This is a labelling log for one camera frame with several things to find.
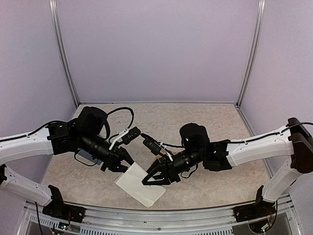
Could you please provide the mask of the beige lined letter paper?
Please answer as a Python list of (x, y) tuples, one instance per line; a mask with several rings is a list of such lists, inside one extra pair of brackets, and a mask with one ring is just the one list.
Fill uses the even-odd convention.
[(165, 192), (163, 186), (145, 186), (142, 180), (148, 173), (137, 163), (133, 163), (115, 183), (132, 198), (150, 208)]

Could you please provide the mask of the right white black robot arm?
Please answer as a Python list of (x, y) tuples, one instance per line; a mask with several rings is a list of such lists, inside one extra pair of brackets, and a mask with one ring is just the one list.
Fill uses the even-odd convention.
[(261, 217), (297, 178), (313, 171), (313, 137), (305, 125), (307, 122), (293, 117), (287, 125), (266, 134), (211, 142), (204, 126), (186, 124), (179, 130), (184, 150), (156, 159), (142, 183), (146, 186), (178, 183), (183, 172), (198, 164), (209, 171), (223, 171), (256, 160), (286, 156), (270, 183), (258, 189), (256, 202), (250, 206), (250, 213)]

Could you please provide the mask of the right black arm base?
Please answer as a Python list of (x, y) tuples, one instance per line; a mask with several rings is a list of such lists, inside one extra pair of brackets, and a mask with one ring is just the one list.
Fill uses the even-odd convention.
[(262, 192), (264, 186), (260, 186), (257, 190), (256, 200), (243, 206), (236, 206), (233, 208), (233, 213), (236, 222), (243, 222), (268, 216), (271, 213), (276, 213), (275, 202), (266, 202), (263, 199)]

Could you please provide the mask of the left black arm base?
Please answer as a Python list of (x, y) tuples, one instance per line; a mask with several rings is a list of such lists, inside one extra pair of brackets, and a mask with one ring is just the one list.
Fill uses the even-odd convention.
[(49, 185), (48, 188), (52, 194), (51, 201), (48, 205), (43, 207), (43, 214), (67, 220), (69, 222), (81, 223), (86, 209), (84, 207), (66, 204), (57, 187)]

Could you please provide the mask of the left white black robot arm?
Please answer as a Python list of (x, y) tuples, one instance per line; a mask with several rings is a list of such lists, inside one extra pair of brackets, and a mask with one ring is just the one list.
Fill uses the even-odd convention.
[(49, 207), (57, 217), (68, 214), (67, 204), (62, 202), (58, 188), (45, 186), (13, 172), (7, 163), (38, 155), (59, 155), (83, 150), (102, 162), (101, 171), (126, 172), (134, 163), (127, 150), (121, 147), (137, 138), (141, 131), (128, 126), (110, 137), (109, 114), (96, 107), (84, 107), (77, 118), (68, 122), (50, 121), (38, 129), (20, 136), (0, 140), (0, 188), (20, 195), (39, 205)]

